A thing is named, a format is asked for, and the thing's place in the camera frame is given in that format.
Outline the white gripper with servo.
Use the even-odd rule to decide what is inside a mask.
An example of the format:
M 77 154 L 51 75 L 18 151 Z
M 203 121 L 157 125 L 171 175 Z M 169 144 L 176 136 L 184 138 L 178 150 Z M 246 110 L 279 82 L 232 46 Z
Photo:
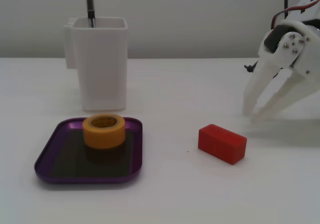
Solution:
M 253 122 L 277 113 L 320 88 L 320 22 L 284 21 L 268 32 L 258 50 L 259 59 L 244 90 L 243 114 L 250 116 L 273 77 L 281 69 L 291 76 L 269 101 L 253 115 Z

